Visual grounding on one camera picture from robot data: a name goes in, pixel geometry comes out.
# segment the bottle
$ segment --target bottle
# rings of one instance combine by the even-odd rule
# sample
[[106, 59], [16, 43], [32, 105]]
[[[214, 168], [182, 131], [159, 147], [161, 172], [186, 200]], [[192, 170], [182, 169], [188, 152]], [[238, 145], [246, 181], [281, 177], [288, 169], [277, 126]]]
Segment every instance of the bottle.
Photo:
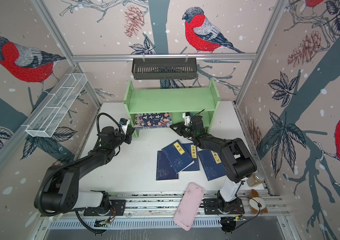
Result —
[[249, 187], [255, 187], [259, 184], [264, 183], [265, 177], [261, 172], [255, 172], [247, 179], [247, 184]]

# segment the blue book cover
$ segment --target blue book cover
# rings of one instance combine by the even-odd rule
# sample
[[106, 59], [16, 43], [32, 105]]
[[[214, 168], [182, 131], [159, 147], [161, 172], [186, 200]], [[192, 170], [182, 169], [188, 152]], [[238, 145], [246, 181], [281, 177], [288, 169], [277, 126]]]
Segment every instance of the blue book cover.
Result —
[[138, 129], [170, 127], [172, 124], [171, 113], [139, 113], [133, 120]]
[[182, 144], [185, 148], [186, 151], [191, 155], [191, 158], [194, 159], [194, 163], [186, 168], [183, 171], [190, 172], [190, 171], [199, 171], [199, 161], [198, 161], [198, 150], [197, 147], [195, 146], [195, 143], [183, 143]]
[[158, 151], [157, 157], [157, 181], [178, 179], [178, 174], [172, 169], [163, 151]]
[[198, 151], [198, 156], [208, 181], [226, 175], [218, 153], [206, 149]]
[[169, 163], [176, 173], [179, 173], [194, 163], [194, 159], [187, 151], [185, 151], [185, 147], [179, 142], [179, 140], [163, 148], [162, 151], [165, 153]]

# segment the pink pouch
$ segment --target pink pouch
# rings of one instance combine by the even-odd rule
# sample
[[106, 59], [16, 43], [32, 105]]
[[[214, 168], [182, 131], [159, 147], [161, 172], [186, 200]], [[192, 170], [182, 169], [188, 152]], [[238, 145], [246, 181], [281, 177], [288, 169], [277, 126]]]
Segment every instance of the pink pouch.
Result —
[[186, 231], [190, 230], [203, 195], [203, 188], [193, 182], [189, 184], [173, 218], [178, 226]]

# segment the white wire basket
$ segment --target white wire basket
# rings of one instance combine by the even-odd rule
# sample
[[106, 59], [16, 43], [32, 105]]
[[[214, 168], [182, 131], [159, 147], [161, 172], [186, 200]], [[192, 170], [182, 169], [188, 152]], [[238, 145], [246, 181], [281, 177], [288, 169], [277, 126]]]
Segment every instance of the white wire basket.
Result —
[[26, 132], [32, 137], [52, 137], [54, 131], [65, 117], [83, 86], [87, 82], [85, 74], [72, 73], [66, 75], [66, 80], [58, 91], [38, 113]]

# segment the green bookshelf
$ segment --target green bookshelf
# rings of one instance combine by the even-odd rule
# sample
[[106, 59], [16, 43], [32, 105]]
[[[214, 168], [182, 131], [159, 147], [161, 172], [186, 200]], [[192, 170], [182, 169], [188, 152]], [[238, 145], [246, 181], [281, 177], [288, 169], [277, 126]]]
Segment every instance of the green bookshelf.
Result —
[[134, 89], [129, 81], [124, 98], [124, 105], [134, 126], [137, 113], [171, 113], [172, 123], [183, 122], [182, 113], [196, 114], [202, 109], [203, 125], [209, 132], [215, 112], [220, 103], [220, 96], [215, 81], [210, 79], [208, 88], [171, 88], [171, 89]]

